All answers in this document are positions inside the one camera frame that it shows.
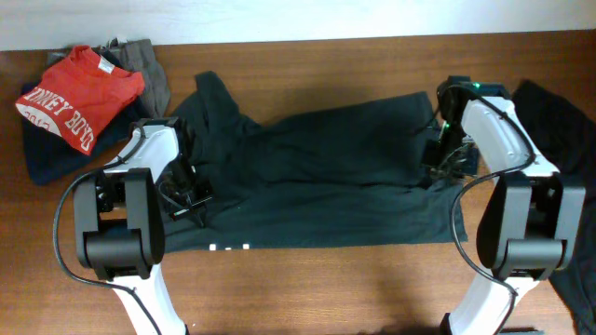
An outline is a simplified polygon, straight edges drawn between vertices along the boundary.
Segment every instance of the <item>dark green t-shirt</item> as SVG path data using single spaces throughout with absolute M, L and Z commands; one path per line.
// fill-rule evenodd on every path
M 215 73 L 174 112 L 196 131 L 191 164 L 214 199 L 196 221 L 166 221 L 166 249 L 326 248 L 449 242 L 461 185 L 420 162 L 432 117 L 426 93 L 299 114 L 261 127 Z M 456 223 L 466 239 L 461 215 Z

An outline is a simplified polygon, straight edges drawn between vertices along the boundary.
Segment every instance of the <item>wooden table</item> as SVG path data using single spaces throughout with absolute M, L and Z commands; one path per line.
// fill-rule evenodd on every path
M 173 110 L 213 70 L 242 113 L 261 123 L 321 108 L 434 90 L 449 74 L 514 89 L 522 78 L 562 94 L 596 118 L 596 32 L 505 33 L 344 41 L 156 47 Z M 51 247 L 51 219 L 72 176 L 32 184 L 22 152 L 20 85 L 43 72 L 43 51 L 0 53 L 0 333 L 130 334 L 113 292 L 68 279 Z M 102 155 L 93 166 L 112 158 Z M 464 200 L 474 236 L 490 183 Z M 73 210 L 64 210 L 63 254 L 75 259 Z M 355 334 L 437 326 L 474 273 L 453 244 L 371 248 L 184 252 L 163 261 L 169 294 L 192 334 Z M 546 282 L 508 323 L 571 334 L 572 320 Z

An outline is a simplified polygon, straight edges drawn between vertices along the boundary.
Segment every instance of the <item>pile of clothes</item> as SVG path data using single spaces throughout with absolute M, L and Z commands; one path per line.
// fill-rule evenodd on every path
M 150 40 L 50 52 L 47 64 L 16 102 L 27 170 L 38 185 L 84 167 L 124 141 L 131 123 L 168 108 L 168 81 Z

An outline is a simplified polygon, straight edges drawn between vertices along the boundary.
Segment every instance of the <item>white lettering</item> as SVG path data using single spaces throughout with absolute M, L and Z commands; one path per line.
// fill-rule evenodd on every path
M 26 100 L 29 100 L 32 96 L 41 93 L 41 91 L 43 91 L 43 89 L 36 87 L 34 90 L 31 91 L 31 93 L 29 93 L 28 95 L 24 96 L 23 98 Z
M 58 115 L 60 112 L 64 111 L 64 110 L 69 110 L 69 109 L 73 109 L 73 106 L 69 106 L 68 105 L 68 101 L 64 101 L 64 105 L 56 112 L 54 112 L 54 115 Z
M 93 133 L 89 132 L 89 136 L 87 137 L 87 139 L 81 143 L 81 148 L 83 148 L 83 150 L 88 151 L 89 150 L 89 145 L 91 144 L 91 142 L 93 141 Z
M 93 129 L 89 126 L 89 124 L 85 125 L 85 130 L 83 130 L 83 135 L 81 135 L 81 141 L 91 132 Z
M 64 98 L 56 94 L 56 97 L 54 97 L 54 99 L 48 102 L 44 107 L 46 107 L 47 110 L 51 111 L 54 107 L 56 107 L 59 103 L 62 102 L 64 102 Z
M 58 94 L 56 94 L 56 93 L 52 93 L 52 92 L 50 92 L 50 91 L 47 91 L 47 93 L 49 93 L 49 94 L 47 94 L 47 95 L 46 95 L 46 96 L 45 96 L 45 97 L 44 97 L 42 100 L 40 100 L 40 101 L 38 102 L 38 103 L 39 103 L 40 105 L 42 105 L 42 106 L 43 106 L 43 105 L 45 105 L 45 104 L 46 104 L 48 101 L 50 101 L 50 100 L 52 100 L 52 99 L 56 98 L 56 96 L 58 95 Z
M 35 96 L 35 98 L 30 99 L 30 102 L 37 102 L 39 103 L 40 100 L 44 99 L 45 97 L 52 94 L 50 91 L 46 91 L 43 88 L 40 88 L 41 92 Z
M 66 125 L 66 127 L 68 127 L 70 129 L 75 125 L 76 121 L 78 121 L 78 119 L 80 119 L 80 118 L 81 118 L 81 114 L 78 111 L 74 111 L 73 118 L 70 119 L 69 121 L 64 122 L 64 125 Z
M 73 126 L 73 129 L 72 129 L 73 134 L 78 135 L 78 132 L 81 131 L 81 128 L 86 125 L 87 125 L 87 120 L 85 119 L 85 117 L 81 117 L 78 121 L 76 121 L 76 124 L 74 124 L 74 126 Z

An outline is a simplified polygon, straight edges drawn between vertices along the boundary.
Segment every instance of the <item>red t-shirt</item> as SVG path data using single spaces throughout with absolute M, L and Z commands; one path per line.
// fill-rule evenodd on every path
M 89 46 L 78 46 L 16 105 L 34 125 L 91 154 L 102 130 L 143 90 L 141 73 L 119 69 Z

